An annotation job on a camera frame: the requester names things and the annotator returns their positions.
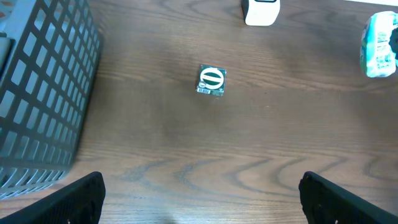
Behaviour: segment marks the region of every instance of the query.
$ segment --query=wooden table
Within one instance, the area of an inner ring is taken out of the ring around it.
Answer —
[[[305,223],[307,170],[398,214],[398,79],[359,67],[366,21],[396,8],[285,0],[249,27],[239,0],[90,3],[106,43],[76,163],[2,217],[95,170],[101,223]],[[195,92],[200,64],[225,96]]]

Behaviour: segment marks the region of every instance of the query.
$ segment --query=white and black object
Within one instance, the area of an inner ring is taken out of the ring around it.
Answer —
[[[249,26],[269,26],[278,17],[280,0],[242,0],[244,21]]]

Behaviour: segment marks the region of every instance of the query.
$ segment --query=teal and white package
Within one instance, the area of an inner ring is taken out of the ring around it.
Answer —
[[[398,27],[398,14],[387,11],[373,15],[362,33],[361,68],[371,78],[388,77],[396,71],[396,54],[390,46]]]

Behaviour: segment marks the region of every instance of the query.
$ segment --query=gray basket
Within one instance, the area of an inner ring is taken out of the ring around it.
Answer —
[[[2,32],[13,41],[0,67],[0,199],[70,170],[102,44],[87,0],[3,0]]]

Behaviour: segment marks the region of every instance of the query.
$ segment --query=wooden surface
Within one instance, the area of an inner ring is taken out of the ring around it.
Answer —
[[[101,223],[305,223],[307,170],[398,215],[398,79],[359,68],[367,19],[396,8],[285,0],[249,27],[239,0],[90,4],[106,45],[77,161],[2,217],[95,170]],[[225,96],[195,92],[201,63]]]

